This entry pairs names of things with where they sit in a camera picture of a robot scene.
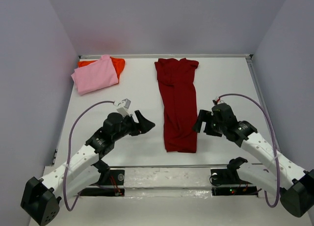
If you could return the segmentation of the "dark red t shirt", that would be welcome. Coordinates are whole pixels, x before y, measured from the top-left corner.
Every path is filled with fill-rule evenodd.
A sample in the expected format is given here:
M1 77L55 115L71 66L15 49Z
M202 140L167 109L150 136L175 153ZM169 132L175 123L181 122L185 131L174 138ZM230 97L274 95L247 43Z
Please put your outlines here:
M197 120L194 86L199 62L186 58L159 58L155 62L157 82L164 105L164 145L167 152L196 153Z

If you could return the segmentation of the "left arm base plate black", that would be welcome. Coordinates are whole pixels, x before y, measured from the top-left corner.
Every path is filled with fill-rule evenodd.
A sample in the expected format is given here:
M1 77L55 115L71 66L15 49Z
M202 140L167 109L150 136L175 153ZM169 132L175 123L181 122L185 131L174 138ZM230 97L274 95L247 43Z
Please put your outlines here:
M107 173L102 173L99 180L80 193L81 197L123 197L125 170L111 169Z

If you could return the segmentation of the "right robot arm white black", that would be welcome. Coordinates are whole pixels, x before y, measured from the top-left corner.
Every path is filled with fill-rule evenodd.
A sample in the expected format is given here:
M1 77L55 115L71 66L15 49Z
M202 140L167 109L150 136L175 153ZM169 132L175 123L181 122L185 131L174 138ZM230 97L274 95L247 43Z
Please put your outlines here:
M207 135L225 136L262 163L263 166L258 168L244 158L231 160L227 167L235 171L241 180L278 197L284 209L295 217L302 217L313 207L313 170L305 170L274 150L252 124L238 121L229 105L220 103L211 111L200 110L193 130L199 133L203 124Z

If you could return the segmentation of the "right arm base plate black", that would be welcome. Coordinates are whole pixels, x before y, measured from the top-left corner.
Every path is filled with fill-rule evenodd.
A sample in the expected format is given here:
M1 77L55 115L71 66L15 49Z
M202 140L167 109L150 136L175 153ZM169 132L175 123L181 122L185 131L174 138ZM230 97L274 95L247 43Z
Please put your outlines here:
M258 196L256 186L241 180L235 170L227 168L211 169L209 182L213 196Z

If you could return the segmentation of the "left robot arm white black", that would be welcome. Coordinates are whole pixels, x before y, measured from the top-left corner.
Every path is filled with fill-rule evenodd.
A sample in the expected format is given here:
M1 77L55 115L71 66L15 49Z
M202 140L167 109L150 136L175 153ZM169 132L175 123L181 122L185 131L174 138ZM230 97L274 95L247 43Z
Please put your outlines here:
M37 179L32 177L25 185L21 208L40 226L49 224L62 206L69 204L89 185L100 184L110 176L110 167L102 158L114 149L115 142L130 135L149 132L155 124L139 110L136 120L131 115L110 113L106 120L74 155L52 172Z

